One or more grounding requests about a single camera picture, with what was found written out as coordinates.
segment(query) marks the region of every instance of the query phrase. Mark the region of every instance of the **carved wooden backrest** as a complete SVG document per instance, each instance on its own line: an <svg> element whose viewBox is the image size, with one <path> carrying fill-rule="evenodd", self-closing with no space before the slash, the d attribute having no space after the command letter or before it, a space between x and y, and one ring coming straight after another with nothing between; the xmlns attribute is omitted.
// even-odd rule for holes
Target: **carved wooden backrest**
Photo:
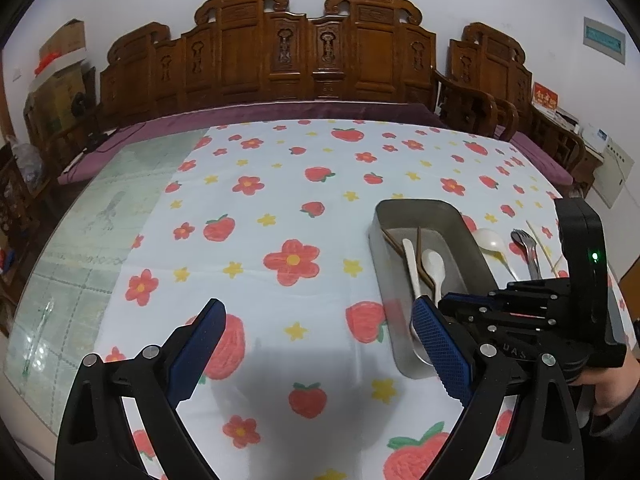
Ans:
<svg viewBox="0 0 640 480"><path fill-rule="evenodd" d="M430 102L436 35L411 2L326 0L313 19L288 8L207 0L176 40L160 23L119 38L100 74L107 122L275 100Z"/></svg>
<svg viewBox="0 0 640 480"><path fill-rule="evenodd" d="M484 23L464 28L462 41L449 43L449 75L457 82L512 103L528 117L531 72L524 67L520 44Z"/></svg>

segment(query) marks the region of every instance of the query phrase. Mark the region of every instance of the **fork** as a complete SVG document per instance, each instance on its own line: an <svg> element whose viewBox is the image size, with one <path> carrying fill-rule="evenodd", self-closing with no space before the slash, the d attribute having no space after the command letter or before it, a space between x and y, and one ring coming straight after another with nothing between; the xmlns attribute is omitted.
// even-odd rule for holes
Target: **fork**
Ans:
<svg viewBox="0 0 640 480"><path fill-rule="evenodd" d="M538 262L538 254L536 253L536 241L535 239L526 231L522 229L514 229L511 232L511 238L516 243L524 246L527 251L527 265L529 266L529 273L531 275L532 280L541 280L542 274L540 274L540 263Z"/></svg>

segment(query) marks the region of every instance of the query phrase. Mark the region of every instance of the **tablecloth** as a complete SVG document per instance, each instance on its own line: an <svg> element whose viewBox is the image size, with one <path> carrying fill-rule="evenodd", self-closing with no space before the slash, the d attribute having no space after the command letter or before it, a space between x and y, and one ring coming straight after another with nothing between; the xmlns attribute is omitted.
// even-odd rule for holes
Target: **tablecloth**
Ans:
<svg viewBox="0 0 640 480"><path fill-rule="evenodd" d="M219 298L225 335L178 414L220 478L419 478L462 407L438 378L411 380L394 364L367 243L375 205L444 200L470 229L504 240L529 220L557 258L556 195L513 146L448 130L345 120L212 128L132 240L95 351L132 358ZM489 264L504 286L506 268ZM625 330L632 338L628 316ZM476 478L491 469L513 401ZM127 416L160 476L134 403Z"/></svg>

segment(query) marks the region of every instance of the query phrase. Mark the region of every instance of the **white ladle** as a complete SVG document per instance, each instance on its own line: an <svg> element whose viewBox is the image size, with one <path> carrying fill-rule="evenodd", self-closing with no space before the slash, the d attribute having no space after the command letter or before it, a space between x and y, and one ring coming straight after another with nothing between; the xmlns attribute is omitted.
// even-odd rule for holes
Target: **white ladle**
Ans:
<svg viewBox="0 0 640 480"><path fill-rule="evenodd" d="M433 280L433 303L438 306L438 302L442 299L442 282L444 282L446 275L442 256L436 251L425 249L422 252L422 266L424 267L424 272Z"/></svg>
<svg viewBox="0 0 640 480"><path fill-rule="evenodd" d="M500 235L497 232L491 229L482 228L474 231L473 236L476 240L476 244L478 244L478 247L480 247L481 249L493 253L500 253L500 255L502 256L502 260L507 266L507 269L509 269L509 272L513 276L513 279L517 282L520 281L519 277L509 265L509 261L507 259L507 247L504 245L502 238L500 238Z"/></svg>

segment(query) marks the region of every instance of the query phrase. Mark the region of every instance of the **purple cushion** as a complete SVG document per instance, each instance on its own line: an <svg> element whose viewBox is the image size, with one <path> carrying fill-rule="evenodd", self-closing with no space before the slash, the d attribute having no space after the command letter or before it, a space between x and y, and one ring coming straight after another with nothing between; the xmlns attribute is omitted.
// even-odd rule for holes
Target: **purple cushion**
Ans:
<svg viewBox="0 0 640 480"><path fill-rule="evenodd" d="M497 126L494 137L499 138L503 131L504 126ZM574 178L565 168L554 161L548 153L543 151L540 146L522 132L515 132L509 142L518 148L529 162L554 186L570 186L574 183Z"/></svg>

